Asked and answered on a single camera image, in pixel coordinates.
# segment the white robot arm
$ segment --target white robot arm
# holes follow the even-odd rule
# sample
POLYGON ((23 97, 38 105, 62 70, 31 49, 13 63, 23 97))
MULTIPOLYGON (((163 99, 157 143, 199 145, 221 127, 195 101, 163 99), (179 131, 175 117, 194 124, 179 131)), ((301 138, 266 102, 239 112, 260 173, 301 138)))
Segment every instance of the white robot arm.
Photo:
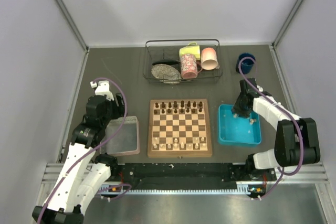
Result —
POLYGON ((300 147, 298 132, 291 116, 299 125, 303 138, 303 164, 313 164, 320 160, 320 147, 316 123, 311 118, 301 118, 288 110, 263 89, 254 78, 248 79, 265 97, 261 96, 245 80, 240 81, 240 95, 233 112, 248 118, 251 111, 261 115, 277 131, 275 147, 266 152, 251 154, 246 161, 247 170, 287 167, 299 164, 300 147))
MULTIPOLYGON (((101 185, 119 173, 117 159, 100 154, 83 180, 86 168, 95 154, 92 149, 105 137, 108 123, 124 115, 123 98, 117 94, 116 103, 108 81, 100 81, 98 84, 92 82, 91 87, 95 89, 95 95, 89 98, 86 114, 72 133, 69 152, 54 187, 56 191, 42 216, 43 224, 82 223, 87 207, 101 185), (67 173, 84 155, 87 156, 67 173)), ((41 206, 34 208, 32 215, 36 221, 41 211, 41 206)))

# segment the blue cup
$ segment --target blue cup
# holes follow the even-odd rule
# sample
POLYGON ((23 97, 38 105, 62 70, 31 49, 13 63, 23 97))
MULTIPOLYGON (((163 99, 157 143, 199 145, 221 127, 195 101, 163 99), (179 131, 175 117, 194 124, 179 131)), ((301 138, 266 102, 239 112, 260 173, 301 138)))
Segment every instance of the blue cup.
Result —
MULTIPOLYGON (((249 54, 248 52, 245 52, 245 53, 239 55, 238 60, 237 60, 237 64, 236 64, 236 72, 237 73, 239 73, 239 68, 238 68, 239 62, 245 57, 251 57, 252 59, 256 60, 256 58, 252 54, 249 54)), ((244 60, 240 65, 241 71, 243 72, 243 74, 250 73, 253 65, 254 65, 254 62, 251 59, 244 60)))

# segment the floral mug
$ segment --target floral mug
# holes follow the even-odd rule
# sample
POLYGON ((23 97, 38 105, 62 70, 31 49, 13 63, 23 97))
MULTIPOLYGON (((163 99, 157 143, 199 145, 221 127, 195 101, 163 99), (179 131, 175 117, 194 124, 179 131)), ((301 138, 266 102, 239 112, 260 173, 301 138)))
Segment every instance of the floral mug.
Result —
POLYGON ((202 71, 197 70, 196 57, 193 54, 182 55, 181 58, 181 76, 183 79, 194 79, 198 73, 202 71))

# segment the black wire rack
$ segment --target black wire rack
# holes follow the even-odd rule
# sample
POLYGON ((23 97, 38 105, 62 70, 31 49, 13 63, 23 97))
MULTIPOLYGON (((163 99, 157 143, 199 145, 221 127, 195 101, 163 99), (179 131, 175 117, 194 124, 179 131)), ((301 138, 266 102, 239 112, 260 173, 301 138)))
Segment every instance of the black wire rack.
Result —
MULTIPOLYGON (((143 76, 149 82, 163 83, 179 83, 179 82, 200 82, 213 81, 216 82, 223 74, 222 55, 220 52, 220 44, 217 39, 179 39, 179 40, 149 40, 145 44, 145 63, 143 76), (162 76, 157 79, 152 74, 153 63, 160 60, 180 60, 179 50, 187 46, 190 42, 196 42, 202 51, 204 48, 211 47, 216 50, 218 67, 214 70, 202 70, 195 79, 182 79, 180 74, 174 76, 162 76)), ((181 73, 181 65, 172 65, 173 68, 181 73)))

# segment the yellow mug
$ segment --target yellow mug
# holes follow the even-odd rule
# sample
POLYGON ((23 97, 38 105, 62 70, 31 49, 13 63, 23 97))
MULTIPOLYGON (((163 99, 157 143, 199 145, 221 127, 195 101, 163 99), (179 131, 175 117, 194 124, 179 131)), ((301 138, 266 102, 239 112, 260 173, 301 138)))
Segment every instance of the yellow mug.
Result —
POLYGON ((197 42, 190 42, 186 47, 182 47, 178 54, 180 55, 180 58, 183 55, 191 54, 196 57, 196 60, 201 60, 201 51, 197 42))

